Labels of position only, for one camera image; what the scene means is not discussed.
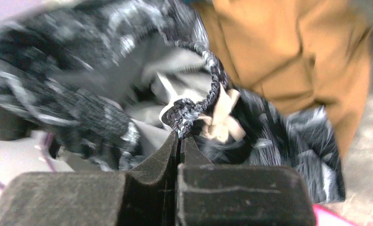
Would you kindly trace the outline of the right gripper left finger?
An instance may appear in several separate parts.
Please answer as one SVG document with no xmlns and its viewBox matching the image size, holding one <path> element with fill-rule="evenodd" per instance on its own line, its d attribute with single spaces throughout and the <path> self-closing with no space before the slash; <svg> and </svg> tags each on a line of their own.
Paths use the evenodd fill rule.
<svg viewBox="0 0 373 226">
<path fill-rule="evenodd" d="M 130 171 L 27 172 L 0 196 L 0 226 L 175 225 L 175 132 Z"/>
</svg>

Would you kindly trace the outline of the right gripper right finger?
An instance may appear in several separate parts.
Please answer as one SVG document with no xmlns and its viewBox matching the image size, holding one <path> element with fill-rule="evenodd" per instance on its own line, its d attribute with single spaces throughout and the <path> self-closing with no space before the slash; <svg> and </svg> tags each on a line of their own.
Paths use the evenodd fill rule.
<svg viewBox="0 0 373 226">
<path fill-rule="evenodd" d="M 193 137 L 181 140 L 179 226 L 314 226 L 307 187 L 292 168 L 214 165 Z"/>
</svg>

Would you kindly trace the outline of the dark leaf print shorts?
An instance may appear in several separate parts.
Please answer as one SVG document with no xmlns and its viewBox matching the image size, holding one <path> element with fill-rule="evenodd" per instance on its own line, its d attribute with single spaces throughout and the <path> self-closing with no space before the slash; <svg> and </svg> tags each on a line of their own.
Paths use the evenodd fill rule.
<svg viewBox="0 0 373 226">
<path fill-rule="evenodd" d="M 216 164 L 288 166 L 314 203 L 346 198 L 324 107 L 281 115 L 232 85 L 180 0 L 87 0 L 0 24 L 0 107 L 104 171 L 130 170 L 144 122 Z"/>
</svg>

